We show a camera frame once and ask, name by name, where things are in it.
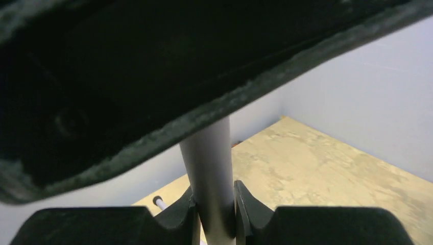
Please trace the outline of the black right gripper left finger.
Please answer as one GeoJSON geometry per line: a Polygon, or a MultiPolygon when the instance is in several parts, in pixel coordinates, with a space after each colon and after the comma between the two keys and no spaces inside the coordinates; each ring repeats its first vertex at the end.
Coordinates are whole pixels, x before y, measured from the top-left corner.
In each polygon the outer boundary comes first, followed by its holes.
{"type": "Polygon", "coordinates": [[[146,206],[43,209],[11,244],[197,244],[196,204],[188,188],[156,216],[146,206]]]}

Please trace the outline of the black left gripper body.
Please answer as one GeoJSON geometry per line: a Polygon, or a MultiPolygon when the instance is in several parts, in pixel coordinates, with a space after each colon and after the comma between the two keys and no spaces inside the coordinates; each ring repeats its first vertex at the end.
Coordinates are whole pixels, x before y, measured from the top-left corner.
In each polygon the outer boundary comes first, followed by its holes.
{"type": "Polygon", "coordinates": [[[1,202],[140,165],[432,1],[1,1],[1,202]]]}

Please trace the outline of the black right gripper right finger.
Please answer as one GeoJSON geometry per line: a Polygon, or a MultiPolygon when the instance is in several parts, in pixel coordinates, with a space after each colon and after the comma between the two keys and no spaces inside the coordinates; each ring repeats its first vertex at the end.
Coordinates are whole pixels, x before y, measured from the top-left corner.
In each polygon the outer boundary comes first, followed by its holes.
{"type": "Polygon", "coordinates": [[[234,182],[237,244],[413,244],[400,220],[378,207],[268,208],[234,182]]]}

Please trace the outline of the white perforated music stand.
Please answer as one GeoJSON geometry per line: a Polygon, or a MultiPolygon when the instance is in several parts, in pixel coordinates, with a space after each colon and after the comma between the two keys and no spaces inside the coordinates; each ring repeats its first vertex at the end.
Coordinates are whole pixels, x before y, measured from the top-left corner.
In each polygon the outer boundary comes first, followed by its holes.
{"type": "Polygon", "coordinates": [[[235,244],[236,216],[231,159],[230,120],[225,117],[180,142],[180,149],[190,183],[191,194],[185,203],[190,211],[179,224],[168,224],[179,217],[174,205],[160,196],[153,203],[161,211],[165,234],[158,244],[235,244]]]}

